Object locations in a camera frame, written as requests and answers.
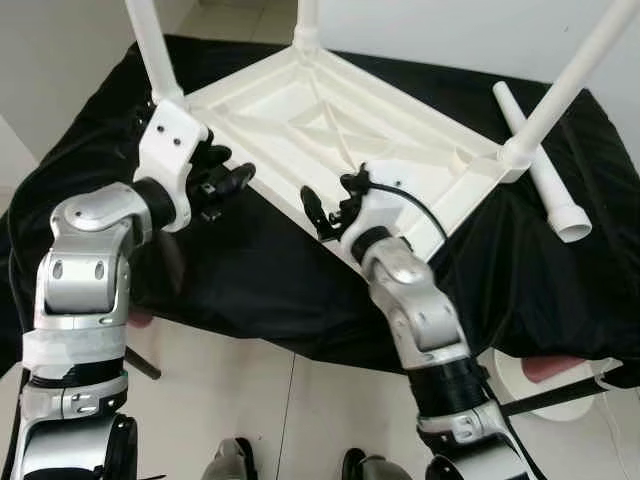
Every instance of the white tape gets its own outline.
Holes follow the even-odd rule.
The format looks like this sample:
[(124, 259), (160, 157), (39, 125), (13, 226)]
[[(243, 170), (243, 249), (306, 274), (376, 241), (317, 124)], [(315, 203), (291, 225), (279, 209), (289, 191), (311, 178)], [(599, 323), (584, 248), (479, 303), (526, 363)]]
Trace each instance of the white tape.
[(124, 356), (125, 326), (85, 330), (36, 329), (22, 336), (22, 365), (31, 373), (60, 379), (73, 365)]

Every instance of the pvc pipe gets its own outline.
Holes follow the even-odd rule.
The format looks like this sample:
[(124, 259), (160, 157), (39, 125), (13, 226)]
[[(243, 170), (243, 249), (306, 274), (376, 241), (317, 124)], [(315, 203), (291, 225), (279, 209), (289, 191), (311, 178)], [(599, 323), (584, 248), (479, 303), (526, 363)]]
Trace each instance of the pvc pipe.
[(153, 0), (125, 0), (156, 105), (171, 100), (184, 106), (184, 92), (173, 73)]
[(640, 6), (639, 0), (616, 0), (578, 53), (565, 67), (522, 129), (511, 139), (511, 150), (533, 152), (586, 84), (587, 77), (622, 35)]
[[(515, 134), (525, 125), (527, 119), (520, 110), (516, 99), (505, 82), (493, 86), (493, 94), (498, 100), (509, 128)], [(535, 150), (535, 158), (529, 168), (533, 183), (547, 209), (547, 221), (558, 237), (565, 242), (576, 242), (591, 232), (591, 222), (585, 211), (576, 205), (562, 182), (547, 152), (541, 145)]]
[(298, 20), (293, 31), (293, 45), (301, 50), (315, 50), (318, 42), (318, 0), (298, 0)]

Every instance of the black tablecloth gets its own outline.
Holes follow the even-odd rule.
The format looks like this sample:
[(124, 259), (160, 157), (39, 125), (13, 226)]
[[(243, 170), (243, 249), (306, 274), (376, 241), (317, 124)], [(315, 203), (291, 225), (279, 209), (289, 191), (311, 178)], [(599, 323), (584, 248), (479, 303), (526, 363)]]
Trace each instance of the black tablecloth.
[[(180, 84), (203, 87), (281, 47), (167, 38)], [(491, 93), (503, 77), (344, 54), (375, 76), (497, 142), (509, 136)], [(525, 112), (547, 85), (508, 79)], [(48, 215), (64, 198), (131, 180), (133, 111), (149, 85), (132, 47), (21, 186), (11, 211), (20, 289), (29, 298), (50, 245)], [(500, 185), (451, 239), (461, 287), (440, 253), (430, 262), (458, 308), (475, 352), (640, 357), (640, 180), (613, 125), (583, 91), (544, 142), (593, 232), (563, 244), (545, 221), (528, 174)], [(396, 370), (385, 319), (364, 281), (253, 191), (213, 224), (175, 235), (186, 260), (179, 291), (157, 243), (132, 259), (133, 304), (159, 316), (237, 337), (259, 337), (310, 358)], [(19, 358), (7, 281), (7, 216), (0, 230), (0, 372)]]

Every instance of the white floor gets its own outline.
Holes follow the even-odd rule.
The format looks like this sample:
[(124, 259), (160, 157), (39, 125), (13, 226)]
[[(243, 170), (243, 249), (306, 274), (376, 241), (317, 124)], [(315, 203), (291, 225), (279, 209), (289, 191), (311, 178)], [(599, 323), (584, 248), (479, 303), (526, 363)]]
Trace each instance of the white floor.
[[(187, 17), (182, 34), (291, 40), (295, 0), (203, 4)], [(129, 344), (163, 371), (158, 381), (130, 371), (123, 411), (139, 423), (140, 478), (197, 480), (227, 436), (252, 441), (262, 480), (336, 480), (342, 455), (352, 446), (385, 455), (414, 479), (424, 478), (429, 455), (415, 434), (415, 405), (403, 376), (311, 362), (263, 341), (160, 319), (147, 329), (131, 329)], [(17, 381), (17, 366), (0, 379), (0, 460)], [(622, 462), (626, 480), (640, 479), (640, 397), (637, 391), (607, 397), (607, 404), (598, 398), (576, 422), (552, 423), (530, 414), (514, 419), (550, 480), (625, 480)]]

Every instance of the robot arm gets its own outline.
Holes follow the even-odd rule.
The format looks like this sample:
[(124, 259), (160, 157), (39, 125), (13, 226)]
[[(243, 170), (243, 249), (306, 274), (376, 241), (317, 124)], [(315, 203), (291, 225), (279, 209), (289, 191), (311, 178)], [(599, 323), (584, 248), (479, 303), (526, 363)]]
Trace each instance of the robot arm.
[(162, 101), (140, 142), (137, 181), (69, 198), (51, 214), (54, 242), (38, 269), (34, 328), (23, 335), (31, 376), (12, 480), (136, 478), (136, 423), (117, 412), (128, 388), (128, 258), (154, 231), (180, 230), (193, 214), (215, 219), (253, 177), (251, 164), (214, 172), (231, 152), (212, 139)]
[(435, 456), (427, 478), (534, 480), (485, 391), (454, 306), (408, 242), (391, 235), (400, 208), (388, 193), (370, 191), (380, 185), (370, 178), (388, 175), (375, 169), (341, 178), (350, 198), (328, 219), (313, 191), (304, 187), (301, 197), (321, 238), (339, 239), (360, 265), (371, 299), (387, 318), (418, 406), (418, 434)]

